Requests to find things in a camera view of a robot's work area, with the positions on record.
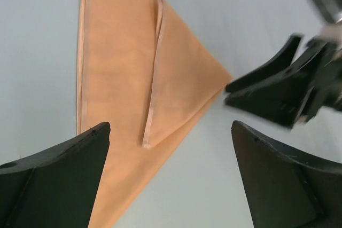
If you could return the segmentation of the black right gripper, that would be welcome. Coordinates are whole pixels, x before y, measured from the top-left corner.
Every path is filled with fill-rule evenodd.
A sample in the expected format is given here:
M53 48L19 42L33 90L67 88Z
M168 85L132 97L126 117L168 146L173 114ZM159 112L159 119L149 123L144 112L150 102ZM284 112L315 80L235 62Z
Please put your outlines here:
M226 85L229 107L281 127L307 123L322 107L341 112L341 51L323 41L319 54L291 63L302 34L292 34L266 63Z

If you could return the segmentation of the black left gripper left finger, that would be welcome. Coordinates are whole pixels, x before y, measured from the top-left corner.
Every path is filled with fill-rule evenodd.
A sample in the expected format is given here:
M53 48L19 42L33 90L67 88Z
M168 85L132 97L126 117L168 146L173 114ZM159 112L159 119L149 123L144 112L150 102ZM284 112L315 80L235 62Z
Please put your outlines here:
M102 122L1 165L1 227L88 227L110 141Z

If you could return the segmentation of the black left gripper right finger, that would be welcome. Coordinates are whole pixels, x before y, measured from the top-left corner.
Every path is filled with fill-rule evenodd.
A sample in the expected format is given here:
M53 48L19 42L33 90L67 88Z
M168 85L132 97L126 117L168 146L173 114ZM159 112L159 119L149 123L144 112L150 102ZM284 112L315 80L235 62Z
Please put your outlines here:
M241 121L232 141L254 227L341 227L341 164Z

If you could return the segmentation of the peach satin napkin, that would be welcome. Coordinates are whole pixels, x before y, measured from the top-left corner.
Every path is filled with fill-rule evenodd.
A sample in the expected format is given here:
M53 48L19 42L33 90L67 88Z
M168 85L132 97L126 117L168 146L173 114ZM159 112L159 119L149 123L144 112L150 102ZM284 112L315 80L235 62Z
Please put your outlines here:
M165 0L80 0L77 132L111 126L90 227L120 218L231 79Z

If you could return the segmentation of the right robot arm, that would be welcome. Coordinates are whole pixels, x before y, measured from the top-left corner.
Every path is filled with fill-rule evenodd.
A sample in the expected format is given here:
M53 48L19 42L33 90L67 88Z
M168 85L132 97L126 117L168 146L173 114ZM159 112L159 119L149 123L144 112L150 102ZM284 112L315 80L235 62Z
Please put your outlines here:
M268 62L226 86L227 106L292 129L320 108L341 111L341 0L310 0L324 21L296 57L302 35L292 34Z

